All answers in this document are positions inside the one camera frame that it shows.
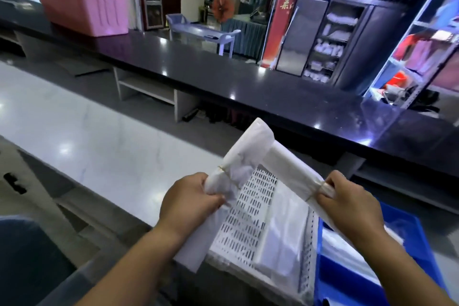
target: black countertop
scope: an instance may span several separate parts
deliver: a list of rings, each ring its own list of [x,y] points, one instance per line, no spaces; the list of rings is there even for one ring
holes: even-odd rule
[[[452,124],[336,88],[231,60],[151,33],[91,38],[33,10],[0,2],[0,25],[79,50],[267,123],[405,170],[459,177],[459,130]]]

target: blue plastic bin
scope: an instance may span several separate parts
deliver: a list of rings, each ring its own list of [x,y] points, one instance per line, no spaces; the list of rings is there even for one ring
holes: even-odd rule
[[[381,208],[387,226],[404,239],[407,253],[446,290],[419,219],[384,203],[381,203]],[[330,298],[346,306],[388,306],[382,287],[320,254],[323,226],[320,220],[314,305],[320,306],[325,298]]]

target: teal tablecloth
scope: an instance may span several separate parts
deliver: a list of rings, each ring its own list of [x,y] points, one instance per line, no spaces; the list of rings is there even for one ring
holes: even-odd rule
[[[249,15],[235,15],[221,25],[221,30],[225,32],[232,32],[235,29],[240,29],[240,33],[236,35],[233,53],[259,60],[266,25],[251,22]],[[229,44],[225,45],[225,50],[229,51],[229,49]]]

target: stainless steel refrigerator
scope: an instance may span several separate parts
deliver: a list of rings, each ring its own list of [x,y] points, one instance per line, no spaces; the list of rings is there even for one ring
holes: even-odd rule
[[[296,0],[276,69],[363,93],[371,62],[413,0]]]

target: hand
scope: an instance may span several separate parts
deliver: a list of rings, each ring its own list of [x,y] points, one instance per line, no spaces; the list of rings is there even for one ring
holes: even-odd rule
[[[184,242],[209,215],[225,203],[222,194],[204,193],[205,173],[184,176],[164,196],[158,226]]]
[[[378,200],[360,185],[334,170],[325,180],[336,190],[334,199],[316,196],[331,220],[359,251],[376,238],[386,237]]]

